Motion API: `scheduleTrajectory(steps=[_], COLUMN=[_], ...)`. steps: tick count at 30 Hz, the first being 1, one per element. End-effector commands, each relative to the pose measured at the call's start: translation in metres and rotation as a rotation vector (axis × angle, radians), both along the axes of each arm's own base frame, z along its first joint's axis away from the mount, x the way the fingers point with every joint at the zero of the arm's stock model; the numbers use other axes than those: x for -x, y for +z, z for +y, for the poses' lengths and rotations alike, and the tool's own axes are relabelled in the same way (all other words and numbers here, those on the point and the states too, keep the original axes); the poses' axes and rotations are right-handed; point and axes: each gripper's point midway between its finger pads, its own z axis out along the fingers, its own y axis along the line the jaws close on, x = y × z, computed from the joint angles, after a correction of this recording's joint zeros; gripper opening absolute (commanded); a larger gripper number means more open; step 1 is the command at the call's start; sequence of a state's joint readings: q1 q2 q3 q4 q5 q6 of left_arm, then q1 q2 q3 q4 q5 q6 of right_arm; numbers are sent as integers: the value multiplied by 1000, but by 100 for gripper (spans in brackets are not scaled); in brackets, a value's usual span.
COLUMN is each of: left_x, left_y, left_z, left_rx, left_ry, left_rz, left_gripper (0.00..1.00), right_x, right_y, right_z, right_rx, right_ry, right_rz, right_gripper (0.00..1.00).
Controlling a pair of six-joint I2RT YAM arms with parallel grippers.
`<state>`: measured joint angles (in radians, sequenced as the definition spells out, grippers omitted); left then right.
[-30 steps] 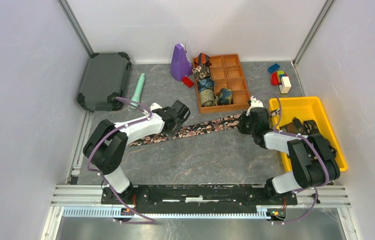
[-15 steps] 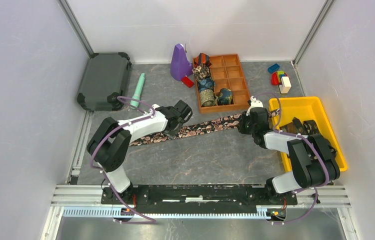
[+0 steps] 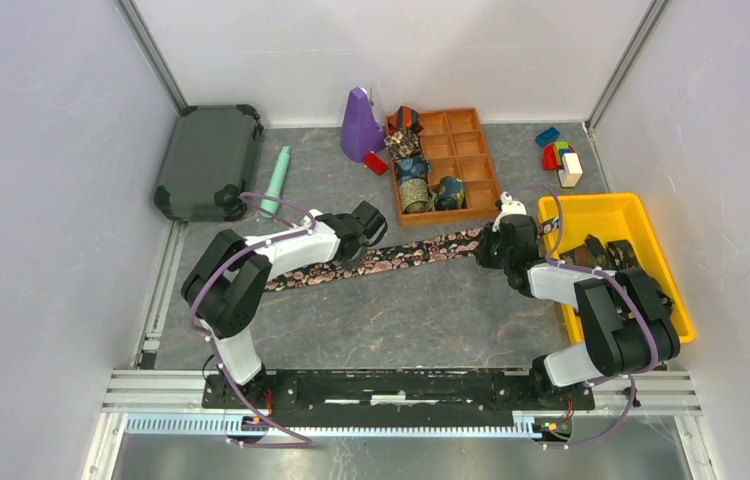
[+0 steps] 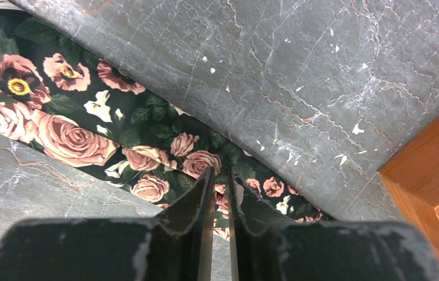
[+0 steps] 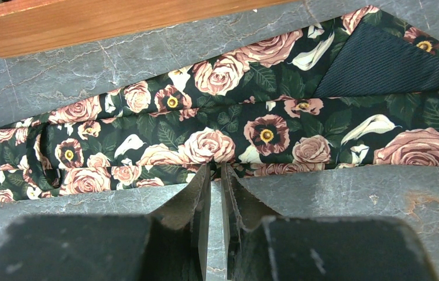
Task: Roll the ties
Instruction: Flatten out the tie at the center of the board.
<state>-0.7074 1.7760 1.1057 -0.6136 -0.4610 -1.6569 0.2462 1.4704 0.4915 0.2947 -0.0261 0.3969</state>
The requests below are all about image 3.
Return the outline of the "black pink rose tie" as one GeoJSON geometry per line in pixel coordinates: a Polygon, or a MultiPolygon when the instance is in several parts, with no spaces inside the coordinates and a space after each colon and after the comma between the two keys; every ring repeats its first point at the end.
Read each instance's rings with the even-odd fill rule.
{"type": "Polygon", "coordinates": [[[265,293],[280,292],[480,255],[482,227],[446,233],[401,245],[366,250],[351,267],[340,261],[317,262],[279,274],[267,281],[265,293]]]}

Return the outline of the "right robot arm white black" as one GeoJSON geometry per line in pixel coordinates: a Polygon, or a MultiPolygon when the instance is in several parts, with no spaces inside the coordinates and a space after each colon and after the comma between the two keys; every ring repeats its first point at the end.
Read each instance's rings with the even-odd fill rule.
{"type": "Polygon", "coordinates": [[[503,271],[513,290],[569,306],[580,318],[581,342],[532,364],[528,392],[542,408],[557,406],[576,384],[647,372],[680,353],[672,304],[639,267],[604,271],[544,259],[538,225],[525,214],[486,224],[474,255],[481,267],[503,271]]]}

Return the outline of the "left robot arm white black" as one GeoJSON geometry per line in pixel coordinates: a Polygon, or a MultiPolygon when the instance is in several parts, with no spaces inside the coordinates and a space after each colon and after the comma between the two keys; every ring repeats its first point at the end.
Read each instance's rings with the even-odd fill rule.
{"type": "Polygon", "coordinates": [[[366,201],[350,213],[305,210],[299,222],[285,224],[263,236],[221,231],[181,287],[189,326],[210,343],[228,380],[226,392],[241,407],[257,405],[265,394],[250,326],[268,282],[317,263],[357,262],[387,231],[384,215],[366,201]]]}

